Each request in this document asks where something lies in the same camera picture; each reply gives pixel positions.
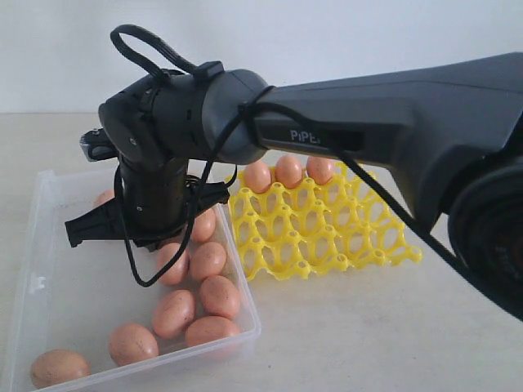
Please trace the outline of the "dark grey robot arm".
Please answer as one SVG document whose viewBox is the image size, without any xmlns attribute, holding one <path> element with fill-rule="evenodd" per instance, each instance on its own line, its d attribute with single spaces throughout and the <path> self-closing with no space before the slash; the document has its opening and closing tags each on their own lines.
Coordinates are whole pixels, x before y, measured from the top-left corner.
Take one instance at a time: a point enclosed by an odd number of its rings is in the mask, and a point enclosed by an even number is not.
<svg viewBox="0 0 523 392">
<path fill-rule="evenodd" d="M 481 294 L 522 316 L 522 55 L 272 87 L 218 61 L 161 69 L 101 104 L 80 145 L 118 159 L 116 197 L 66 223 L 72 247 L 153 248 L 228 198 L 190 160 L 332 157 Z"/>
</svg>

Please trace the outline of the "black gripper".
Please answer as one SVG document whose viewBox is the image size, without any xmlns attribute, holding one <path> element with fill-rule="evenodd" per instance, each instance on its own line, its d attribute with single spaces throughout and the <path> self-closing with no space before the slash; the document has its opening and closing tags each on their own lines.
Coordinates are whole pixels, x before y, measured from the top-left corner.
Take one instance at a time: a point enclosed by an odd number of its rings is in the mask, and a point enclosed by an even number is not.
<svg viewBox="0 0 523 392">
<path fill-rule="evenodd" d="M 201 179 L 188 173 L 189 160 L 173 158 L 156 171 L 147 171 L 123 158 L 123 217 L 127 235 L 137 247 L 153 251 L 186 227 Z M 117 203 L 104 203 L 65 222 L 71 247 L 84 241 L 122 240 Z"/>
</svg>

